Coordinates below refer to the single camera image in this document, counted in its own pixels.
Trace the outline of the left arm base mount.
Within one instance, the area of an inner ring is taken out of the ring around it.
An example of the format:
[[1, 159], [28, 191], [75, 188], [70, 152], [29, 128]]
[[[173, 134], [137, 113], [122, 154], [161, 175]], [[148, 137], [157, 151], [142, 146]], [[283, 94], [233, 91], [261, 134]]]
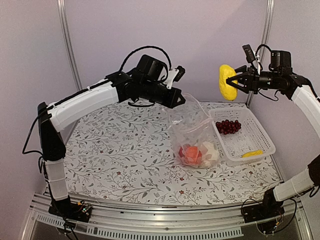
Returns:
[[88, 223], [91, 218], [92, 210], [93, 208], [90, 203], [85, 203], [83, 200], [74, 203], [71, 202], [71, 199], [68, 196], [63, 200], [52, 199], [48, 212], [67, 220]]

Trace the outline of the clear zip top bag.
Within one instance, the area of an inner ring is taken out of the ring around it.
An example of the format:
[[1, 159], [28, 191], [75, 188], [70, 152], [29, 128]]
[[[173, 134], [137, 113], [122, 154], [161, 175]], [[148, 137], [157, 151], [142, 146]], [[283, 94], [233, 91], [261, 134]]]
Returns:
[[187, 165], [179, 157], [179, 149], [181, 146], [196, 146], [200, 150], [202, 142], [211, 142], [217, 147], [217, 135], [212, 125], [212, 118], [207, 110], [205, 110], [200, 102], [191, 94], [183, 95], [185, 103], [173, 109], [168, 109], [168, 133], [171, 140], [172, 150], [177, 160], [184, 166], [208, 169], [216, 166], [220, 161], [220, 153], [218, 162], [211, 167], [205, 168], [200, 165]]

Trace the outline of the white cauliflower toy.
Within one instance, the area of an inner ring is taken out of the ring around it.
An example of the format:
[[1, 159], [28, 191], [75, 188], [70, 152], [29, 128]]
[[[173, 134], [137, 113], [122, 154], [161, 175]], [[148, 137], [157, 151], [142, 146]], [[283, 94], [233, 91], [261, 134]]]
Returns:
[[213, 167], [218, 163], [219, 151], [217, 150], [215, 144], [204, 141], [200, 145], [200, 152], [202, 153], [200, 166], [202, 168]]

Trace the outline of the yellow banana toy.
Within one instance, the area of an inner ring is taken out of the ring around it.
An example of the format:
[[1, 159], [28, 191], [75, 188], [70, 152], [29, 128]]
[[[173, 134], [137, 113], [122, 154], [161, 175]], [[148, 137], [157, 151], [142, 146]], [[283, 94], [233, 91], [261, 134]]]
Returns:
[[259, 156], [262, 155], [264, 152], [262, 150], [255, 150], [255, 151], [250, 151], [242, 155], [242, 158], [249, 158], [253, 156]]

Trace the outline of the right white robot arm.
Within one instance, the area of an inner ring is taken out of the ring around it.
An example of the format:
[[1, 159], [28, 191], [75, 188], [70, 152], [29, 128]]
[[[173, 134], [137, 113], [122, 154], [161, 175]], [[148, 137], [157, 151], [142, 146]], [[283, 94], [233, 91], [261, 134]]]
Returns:
[[[257, 94], [259, 89], [276, 90], [292, 101], [313, 127], [320, 133], [320, 98], [309, 79], [293, 72], [291, 53], [285, 50], [271, 50], [267, 71], [258, 70], [254, 65], [241, 66], [231, 76], [224, 75], [222, 83], [246, 94]], [[270, 196], [259, 206], [262, 218], [269, 218], [278, 210], [278, 203], [294, 196], [320, 189], [320, 158], [317, 156], [305, 170], [291, 179], [265, 192]]]

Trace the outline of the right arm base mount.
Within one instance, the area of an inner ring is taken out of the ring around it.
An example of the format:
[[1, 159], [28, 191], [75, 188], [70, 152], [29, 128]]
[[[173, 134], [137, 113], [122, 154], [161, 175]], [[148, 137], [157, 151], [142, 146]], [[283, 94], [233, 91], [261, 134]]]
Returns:
[[244, 201], [241, 206], [241, 215], [245, 223], [257, 222], [273, 218], [273, 220], [265, 221], [257, 224], [257, 229], [265, 234], [273, 234], [283, 220], [285, 213], [283, 201], [276, 201], [274, 196], [274, 188], [268, 189], [261, 203], [249, 198]]

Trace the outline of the red bell pepper toy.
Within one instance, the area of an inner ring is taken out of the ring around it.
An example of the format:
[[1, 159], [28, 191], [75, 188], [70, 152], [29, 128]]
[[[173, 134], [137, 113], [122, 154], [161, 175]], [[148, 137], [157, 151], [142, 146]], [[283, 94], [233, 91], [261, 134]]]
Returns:
[[186, 150], [186, 147], [185, 146], [181, 146], [179, 148], [179, 151], [178, 151], [178, 156], [180, 157], [181, 160], [184, 160], [186, 158], [185, 156], [185, 150]]

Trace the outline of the orange pumpkin toy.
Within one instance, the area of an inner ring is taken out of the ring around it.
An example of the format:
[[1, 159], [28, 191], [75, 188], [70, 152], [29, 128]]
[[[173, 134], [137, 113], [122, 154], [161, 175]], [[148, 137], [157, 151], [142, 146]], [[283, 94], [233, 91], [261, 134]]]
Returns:
[[181, 151], [183, 162], [190, 166], [200, 165], [202, 162], [202, 152], [197, 146], [188, 146]]

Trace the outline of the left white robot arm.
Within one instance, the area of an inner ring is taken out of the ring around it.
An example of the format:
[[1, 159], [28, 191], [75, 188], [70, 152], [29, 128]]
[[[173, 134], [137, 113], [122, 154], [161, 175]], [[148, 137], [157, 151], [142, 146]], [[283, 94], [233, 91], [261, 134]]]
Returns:
[[139, 99], [173, 109], [185, 103], [182, 91], [173, 87], [185, 74], [182, 66], [170, 64], [144, 54], [136, 67], [129, 72], [122, 70], [107, 75], [96, 84], [88, 86], [60, 101], [38, 105], [39, 138], [45, 161], [44, 169], [50, 186], [55, 209], [63, 216], [74, 213], [69, 202], [64, 158], [66, 146], [60, 132], [78, 119], [108, 105], [131, 100], [133, 106]]

